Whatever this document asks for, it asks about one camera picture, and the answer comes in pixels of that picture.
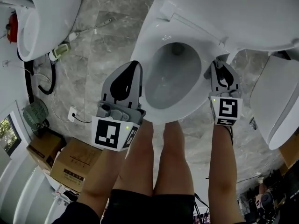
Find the toilet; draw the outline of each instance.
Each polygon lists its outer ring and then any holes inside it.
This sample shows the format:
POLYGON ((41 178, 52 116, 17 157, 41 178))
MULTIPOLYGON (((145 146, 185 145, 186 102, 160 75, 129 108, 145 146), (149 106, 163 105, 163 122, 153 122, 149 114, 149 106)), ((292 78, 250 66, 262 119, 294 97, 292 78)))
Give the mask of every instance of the toilet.
POLYGON ((282 146, 299 127, 299 61, 270 56, 250 107, 269 148, 282 146))
POLYGON ((20 58, 31 61, 56 48, 68 36, 81 0, 0 0, 18 17, 20 58))
POLYGON ((298 11, 299 0, 154 0, 131 57, 143 68, 145 119, 168 123, 197 110, 217 57, 297 47, 298 11))

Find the window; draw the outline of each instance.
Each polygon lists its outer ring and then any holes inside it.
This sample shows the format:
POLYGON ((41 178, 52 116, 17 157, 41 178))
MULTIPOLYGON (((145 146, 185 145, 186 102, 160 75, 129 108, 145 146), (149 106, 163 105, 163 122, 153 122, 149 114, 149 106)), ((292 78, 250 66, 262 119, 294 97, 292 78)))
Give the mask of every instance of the window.
POLYGON ((0 146, 10 156, 20 144, 21 139, 16 131, 10 115, 0 123, 0 146))

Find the red object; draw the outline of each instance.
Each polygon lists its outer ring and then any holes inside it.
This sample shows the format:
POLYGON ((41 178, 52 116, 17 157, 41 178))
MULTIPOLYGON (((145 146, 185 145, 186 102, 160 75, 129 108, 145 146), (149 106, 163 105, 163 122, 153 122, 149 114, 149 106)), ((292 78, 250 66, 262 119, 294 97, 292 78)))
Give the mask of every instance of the red object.
POLYGON ((9 18, 9 23, 6 25, 7 38, 10 42, 17 42, 18 37, 18 17, 14 13, 9 18))

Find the fan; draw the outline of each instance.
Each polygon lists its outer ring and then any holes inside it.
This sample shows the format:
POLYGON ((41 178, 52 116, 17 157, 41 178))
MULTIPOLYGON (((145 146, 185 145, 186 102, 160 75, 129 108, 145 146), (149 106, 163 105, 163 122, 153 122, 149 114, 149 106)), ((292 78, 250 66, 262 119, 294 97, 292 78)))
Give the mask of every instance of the fan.
POLYGON ((49 111, 45 103, 36 99, 33 103, 23 109, 23 117, 33 131, 37 131, 43 127, 49 127, 46 119, 49 111))

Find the tree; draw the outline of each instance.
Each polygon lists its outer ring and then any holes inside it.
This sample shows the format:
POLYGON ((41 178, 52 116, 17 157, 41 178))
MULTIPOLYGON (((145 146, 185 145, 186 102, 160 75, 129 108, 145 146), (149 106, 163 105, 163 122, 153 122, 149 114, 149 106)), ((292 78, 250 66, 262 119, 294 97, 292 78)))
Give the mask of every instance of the tree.
POLYGON ((4 150, 7 152, 10 147, 14 144, 17 140, 17 137, 12 129, 8 118, 5 118, 0 123, 0 140, 6 143, 4 150))

